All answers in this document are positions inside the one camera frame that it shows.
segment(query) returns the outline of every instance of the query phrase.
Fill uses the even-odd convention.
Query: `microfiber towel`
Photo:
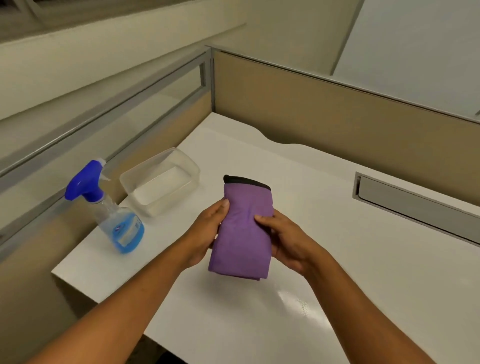
[[[272,216],[272,191],[266,184],[243,177],[223,177],[228,214],[213,244],[208,270],[227,276],[267,278],[272,257],[270,233],[254,215]]]

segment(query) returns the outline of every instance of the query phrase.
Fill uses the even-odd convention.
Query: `beige partition panel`
[[[480,205],[480,125],[221,51],[214,62],[216,112]]]
[[[125,197],[119,176],[153,155],[177,146],[211,112],[208,92],[169,121],[109,174],[102,187],[117,202]],[[85,201],[76,201],[0,265],[0,362],[21,363],[76,320],[50,271],[95,227]]]

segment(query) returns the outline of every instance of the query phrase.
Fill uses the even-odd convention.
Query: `forearm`
[[[28,364],[125,363],[184,266],[173,244]]]
[[[432,364],[322,248],[305,275],[352,364]]]

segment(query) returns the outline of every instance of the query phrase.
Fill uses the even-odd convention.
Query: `white desk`
[[[272,187],[275,207],[299,223],[438,364],[480,357],[480,249],[354,200],[355,172],[480,214],[480,208],[211,114],[179,146],[201,185],[155,219],[129,255],[96,228],[53,273],[96,302],[176,240],[222,196],[224,174]],[[347,363],[306,282],[272,260],[260,282],[207,271],[209,254],[181,274],[145,334],[190,364]]]

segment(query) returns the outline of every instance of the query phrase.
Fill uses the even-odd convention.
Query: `trigger sprayer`
[[[99,228],[121,253],[129,253],[142,239],[145,227],[132,210],[119,207],[101,190],[99,180],[108,180],[102,175],[105,163],[103,159],[88,162],[68,184],[65,198],[73,201],[83,196],[90,203]]]

